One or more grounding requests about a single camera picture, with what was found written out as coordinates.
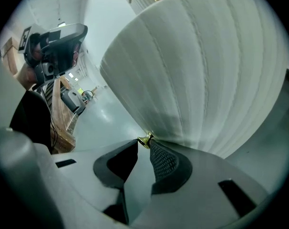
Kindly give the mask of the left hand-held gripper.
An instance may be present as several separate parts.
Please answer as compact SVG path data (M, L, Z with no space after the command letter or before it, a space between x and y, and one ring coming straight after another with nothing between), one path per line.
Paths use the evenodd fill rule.
M81 23L45 30L37 24L22 34L18 53L34 70L36 85L53 82L73 68L72 57L76 44L82 45L88 27Z

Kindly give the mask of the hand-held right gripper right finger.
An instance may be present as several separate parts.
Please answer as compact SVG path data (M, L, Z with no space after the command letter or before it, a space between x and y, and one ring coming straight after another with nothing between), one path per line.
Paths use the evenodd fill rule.
M150 141L150 162L155 175L152 195L176 192L192 175L192 164L185 155L155 140Z

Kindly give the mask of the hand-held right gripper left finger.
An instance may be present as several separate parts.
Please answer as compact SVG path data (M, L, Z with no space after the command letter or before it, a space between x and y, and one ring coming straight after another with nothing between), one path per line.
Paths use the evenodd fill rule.
M127 144L104 154L93 164L93 171L100 182L108 188L119 191L116 202L108 206L103 213L123 224L129 223L124 195L124 184L138 160L138 141Z

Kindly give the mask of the person's left hand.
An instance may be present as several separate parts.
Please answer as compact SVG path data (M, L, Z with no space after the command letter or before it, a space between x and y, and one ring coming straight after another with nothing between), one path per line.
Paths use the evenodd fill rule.
M76 44L75 48L73 50L73 57L72 57L72 66L75 67L77 65L77 60L79 57L79 49L80 49L80 45Z

